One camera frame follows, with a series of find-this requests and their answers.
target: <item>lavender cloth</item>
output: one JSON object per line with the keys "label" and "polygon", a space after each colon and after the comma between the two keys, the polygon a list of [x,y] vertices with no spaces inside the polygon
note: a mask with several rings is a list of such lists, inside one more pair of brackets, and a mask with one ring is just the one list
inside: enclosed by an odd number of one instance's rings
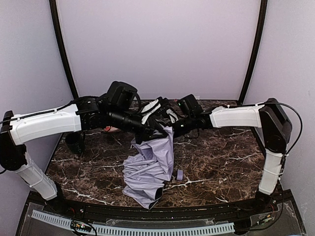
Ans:
{"label": "lavender cloth", "polygon": [[141,206],[151,209],[161,198],[165,181],[170,181],[174,166],[173,129],[165,127],[168,136],[162,139],[131,144],[139,154],[124,161],[123,193]]}

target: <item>black bracket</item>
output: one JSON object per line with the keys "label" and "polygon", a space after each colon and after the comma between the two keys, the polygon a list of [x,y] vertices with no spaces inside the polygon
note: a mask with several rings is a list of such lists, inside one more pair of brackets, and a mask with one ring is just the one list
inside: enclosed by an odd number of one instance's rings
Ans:
{"label": "black bracket", "polygon": [[[269,98],[267,102],[278,102],[275,98]],[[259,109],[262,132],[265,147],[275,153],[285,154],[289,143],[292,123],[280,105],[266,104]]]}
{"label": "black bracket", "polygon": [[[13,112],[8,111],[4,114],[3,120],[13,117]],[[16,171],[21,166],[27,165],[25,158],[26,146],[15,145],[10,134],[11,126],[4,123],[0,130],[0,165],[8,171]]]}

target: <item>small purple object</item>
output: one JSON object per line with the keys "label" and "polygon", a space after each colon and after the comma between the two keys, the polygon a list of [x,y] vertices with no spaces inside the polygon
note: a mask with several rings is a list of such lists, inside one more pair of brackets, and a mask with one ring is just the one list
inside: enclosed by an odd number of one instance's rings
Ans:
{"label": "small purple object", "polygon": [[182,170],[177,170],[177,180],[183,180],[183,171]]}

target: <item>white cable tray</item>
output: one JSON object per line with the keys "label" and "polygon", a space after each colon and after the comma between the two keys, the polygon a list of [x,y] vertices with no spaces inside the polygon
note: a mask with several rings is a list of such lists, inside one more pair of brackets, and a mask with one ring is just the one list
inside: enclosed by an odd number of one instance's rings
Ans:
{"label": "white cable tray", "polygon": [[[32,218],[48,223],[50,225],[57,226],[66,230],[72,230],[70,228],[71,219],[60,216],[51,215],[46,212],[33,210]],[[118,228],[109,227],[99,224],[92,224],[97,231],[98,236],[212,236],[221,235],[226,233],[233,233],[234,223],[227,223],[221,225],[187,228],[187,229],[130,229],[130,228]]]}

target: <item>black metal frame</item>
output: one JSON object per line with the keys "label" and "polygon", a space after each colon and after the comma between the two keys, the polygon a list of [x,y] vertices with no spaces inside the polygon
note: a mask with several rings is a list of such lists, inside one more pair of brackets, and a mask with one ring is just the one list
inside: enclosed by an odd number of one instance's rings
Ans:
{"label": "black metal frame", "polygon": [[63,62],[64,72],[65,72],[65,75],[67,77],[72,96],[74,99],[76,99],[79,97],[79,94],[78,94],[77,88],[76,88],[75,83],[74,83],[74,79],[73,79],[73,76],[71,73],[71,69],[70,69],[70,65],[69,65],[69,61],[68,61],[68,57],[67,57],[67,53],[65,51],[65,46],[63,43],[63,35],[62,35],[62,31],[61,31],[61,27],[60,27],[60,21],[59,21],[59,17],[58,17],[58,9],[57,9],[56,0],[49,0],[49,4],[50,4],[51,17],[52,17],[54,29],[55,29],[56,40],[57,40],[57,44],[58,44],[58,48],[59,48],[59,53],[60,53],[61,60]]}
{"label": "black metal frame", "polygon": [[[278,210],[277,204],[282,202],[281,186],[278,192],[274,195],[276,203],[272,203],[275,210]],[[296,213],[300,229],[303,233],[306,232],[299,209],[294,200],[291,190],[283,191],[284,202],[291,201]],[[181,221],[181,220],[197,220],[214,218],[216,222],[228,221],[235,224],[248,222],[249,218],[256,213],[253,211],[237,211],[240,206],[251,205],[254,199],[248,199],[232,203],[222,203],[205,206],[190,206],[190,207],[168,207],[168,208],[153,208],[146,210],[140,207],[125,207],[125,206],[105,206],[99,204],[89,204],[73,200],[67,200],[68,203],[75,209],[75,217],[86,222],[106,223],[108,219],[119,220],[134,220],[134,221]],[[55,213],[51,208],[45,205],[44,200],[36,192],[30,192],[20,218],[16,236],[20,235],[24,218],[28,209],[29,203],[43,205],[45,211]],[[271,212],[268,207],[264,212]]]}
{"label": "black metal frame", "polygon": [[268,0],[261,0],[261,3],[260,3],[259,17],[258,17],[258,23],[257,23],[257,29],[256,29],[254,44],[252,47],[252,54],[251,54],[248,68],[247,68],[247,72],[246,72],[245,80],[244,80],[243,87],[241,90],[241,94],[240,94],[240,97],[238,99],[238,102],[240,104],[243,104],[245,97],[246,97],[246,94],[247,94],[247,91],[248,91],[248,88],[249,88],[250,83],[251,83],[252,73],[254,71],[254,67],[256,64],[256,59],[258,56],[258,50],[259,50],[259,46],[260,46],[262,31],[263,31],[264,23],[265,23],[265,17],[266,17],[266,12],[267,12],[267,2],[268,2]]}
{"label": "black metal frame", "polygon": [[[241,90],[240,97],[238,99],[239,104],[243,104],[250,82],[252,78],[252,73],[254,70],[254,66],[256,63],[257,55],[258,55],[258,50],[259,50],[259,45],[261,41],[261,36],[262,36],[262,31],[264,27],[264,22],[265,22],[265,16],[266,16],[266,11],[267,11],[267,2],[268,0],[261,0],[260,3],[260,11],[259,11],[259,17],[258,17],[258,23],[257,23],[257,29],[256,29],[256,34],[255,34],[255,39],[252,47],[252,54],[250,58],[250,62],[247,68],[246,76],[244,79],[243,87]],[[56,0],[49,0],[50,3],[50,10],[51,10],[51,16],[53,19],[53,24],[54,24],[54,29],[55,29],[55,35],[56,35],[56,40],[57,44],[59,47],[59,53],[63,62],[63,68],[68,80],[69,87],[71,89],[71,93],[73,98],[78,98],[78,91],[75,86],[75,82],[71,73],[71,69],[69,66],[69,61],[68,57],[66,54],[65,46],[63,43],[63,35],[60,27],[60,22],[59,22],[59,17],[58,17],[58,9],[57,9],[57,3]]]}

